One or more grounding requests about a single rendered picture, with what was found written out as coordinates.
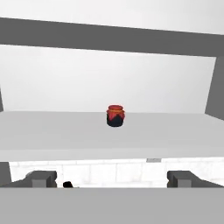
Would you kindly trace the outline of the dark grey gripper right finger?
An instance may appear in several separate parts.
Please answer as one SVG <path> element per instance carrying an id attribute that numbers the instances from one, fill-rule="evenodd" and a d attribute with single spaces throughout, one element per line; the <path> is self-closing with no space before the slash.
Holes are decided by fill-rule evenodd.
<path id="1" fill-rule="evenodd" d="M 167 187 L 221 187 L 221 185 L 200 179 L 190 171 L 168 171 Z"/>

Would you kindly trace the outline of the dark jam jar red lid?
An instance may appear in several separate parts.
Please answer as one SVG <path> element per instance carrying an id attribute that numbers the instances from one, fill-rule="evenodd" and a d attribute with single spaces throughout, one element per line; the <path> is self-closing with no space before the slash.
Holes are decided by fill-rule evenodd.
<path id="1" fill-rule="evenodd" d="M 121 127 L 125 118 L 125 112 L 121 105 L 109 105 L 107 110 L 107 125 Z"/>

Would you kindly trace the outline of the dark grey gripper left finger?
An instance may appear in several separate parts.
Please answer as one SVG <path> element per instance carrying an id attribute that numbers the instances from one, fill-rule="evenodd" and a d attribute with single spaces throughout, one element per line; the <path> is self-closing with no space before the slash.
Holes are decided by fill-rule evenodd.
<path id="1" fill-rule="evenodd" d="M 41 188 L 56 187 L 56 171 L 32 171 L 24 179 L 3 185 L 3 187 L 23 187 L 23 188 Z"/>

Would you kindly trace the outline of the grey open cabinet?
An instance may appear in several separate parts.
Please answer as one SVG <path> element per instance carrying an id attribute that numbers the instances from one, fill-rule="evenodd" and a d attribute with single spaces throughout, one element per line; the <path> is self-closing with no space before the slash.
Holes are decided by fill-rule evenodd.
<path id="1" fill-rule="evenodd" d="M 0 161 L 224 157 L 223 74 L 224 35 L 0 17 Z"/>

